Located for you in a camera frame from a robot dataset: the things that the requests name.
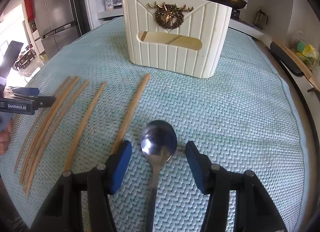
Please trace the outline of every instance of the metal spoon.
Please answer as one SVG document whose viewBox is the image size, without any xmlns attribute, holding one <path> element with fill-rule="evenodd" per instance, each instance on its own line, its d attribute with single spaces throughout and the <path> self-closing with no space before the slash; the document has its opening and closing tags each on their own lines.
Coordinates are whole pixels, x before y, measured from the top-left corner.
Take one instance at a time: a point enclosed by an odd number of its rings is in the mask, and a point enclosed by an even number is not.
<svg viewBox="0 0 320 232">
<path fill-rule="evenodd" d="M 177 149 L 177 135 L 168 122 L 154 120 L 142 131 L 141 148 L 153 169 L 145 230 L 145 232 L 152 232 L 155 218 L 159 173 L 161 168 L 174 155 Z"/>
</svg>

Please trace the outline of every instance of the textured tablecloth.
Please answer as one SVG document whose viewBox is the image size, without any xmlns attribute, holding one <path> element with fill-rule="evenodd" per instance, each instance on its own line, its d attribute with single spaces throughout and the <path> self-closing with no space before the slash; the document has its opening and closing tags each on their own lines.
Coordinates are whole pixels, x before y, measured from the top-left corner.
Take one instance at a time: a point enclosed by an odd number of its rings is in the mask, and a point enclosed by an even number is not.
<svg viewBox="0 0 320 232">
<path fill-rule="evenodd" d="M 0 173 L 27 225 L 32 224 L 61 175 L 77 127 L 101 83 L 106 81 L 107 85 L 78 145 L 72 164 L 75 173 L 107 160 L 129 100 L 147 72 L 152 77 L 125 136 L 132 142 L 132 158 L 120 190 L 110 197 L 118 231 L 142 231 L 144 227 L 152 171 L 142 154 L 140 136 L 143 127 L 154 119 L 171 123 L 178 136 L 177 153 L 160 173 L 156 231 L 201 228 L 209 196 L 202 195 L 194 184 L 184 154 L 188 140 L 195 141 L 201 153 L 227 170 L 252 169 L 275 202 L 288 231 L 293 231 L 308 187 L 305 134 L 287 84 L 253 40 L 229 29 L 214 76 L 197 79 L 132 64 L 122 18 L 66 46 L 31 80 L 29 87 L 38 87 L 44 95 L 52 94 L 68 75 L 80 76 L 70 96 L 85 79 L 90 84 L 50 140 L 27 198 L 18 182 L 22 161 L 16 174 L 13 168 L 38 112 L 34 116 L 14 116 L 12 142 L 1 157 Z M 87 230 L 87 198 L 85 193 L 83 196 Z M 231 192 L 227 231 L 233 229 L 234 211 L 235 193 Z"/>
</svg>

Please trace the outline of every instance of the silver bolt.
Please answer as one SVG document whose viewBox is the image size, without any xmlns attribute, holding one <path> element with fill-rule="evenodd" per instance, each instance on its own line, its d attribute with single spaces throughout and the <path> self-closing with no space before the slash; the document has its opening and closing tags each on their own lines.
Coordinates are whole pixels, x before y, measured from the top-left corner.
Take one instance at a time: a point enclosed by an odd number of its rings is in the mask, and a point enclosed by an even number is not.
<svg viewBox="0 0 320 232">
<path fill-rule="evenodd" d="M 64 171 L 62 174 L 64 177 L 68 177 L 71 175 L 71 171 Z"/>
<path fill-rule="evenodd" d="M 211 169 L 212 169 L 212 170 L 215 170 L 215 171 L 218 171 L 218 170 L 220 169 L 220 165 L 218 165 L 218 164 L 213 164 L 213 165 L 211 165 Z"/>
<path fill-rule="evenodd" d="M 250 177 L 254 176 L 254 172 L 251 171 L 251 170 L 246 170 L 246 171 L 245 171 L 245 174 L 248 175 L 248 176 L 250 176 Z"/>
<path fill-rule="evenodd" d="M 97 169 L 100 170 L 100 171 L 104 170 L 105 168 L 106 168 L 106 165 L 105 165 L 105 164 L 99 164 L 99 165 L 97 165 Z"/>
</svg>

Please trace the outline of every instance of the refrigerator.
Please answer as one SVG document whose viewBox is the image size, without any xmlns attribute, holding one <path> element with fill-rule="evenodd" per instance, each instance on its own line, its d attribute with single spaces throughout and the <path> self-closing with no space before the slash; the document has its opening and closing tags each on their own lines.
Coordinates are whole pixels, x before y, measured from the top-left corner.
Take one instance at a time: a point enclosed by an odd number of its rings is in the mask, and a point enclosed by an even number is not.
<svg viewBox="0 0 320 232">
<path fill-rule="evenodd" d="M 33 10 L 49 59 L 90 31 L 84 0 L 33 0 Z"/>
</svg>

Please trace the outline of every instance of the human hand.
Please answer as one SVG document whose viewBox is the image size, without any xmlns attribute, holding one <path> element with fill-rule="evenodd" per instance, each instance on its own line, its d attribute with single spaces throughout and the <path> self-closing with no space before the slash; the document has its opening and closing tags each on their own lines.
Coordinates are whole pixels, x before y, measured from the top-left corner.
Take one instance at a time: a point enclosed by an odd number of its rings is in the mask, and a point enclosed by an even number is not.
<svg viewBox="0 0 320 232">
<path fill-rule="evenodd" d="M 8 150 L 8 146 L 10 144 L 10 133 L 13 128 L 13 119 L 10 119 L 7 129 L 0 133 L 0 155 L 4 155 Z"/>
</svg>

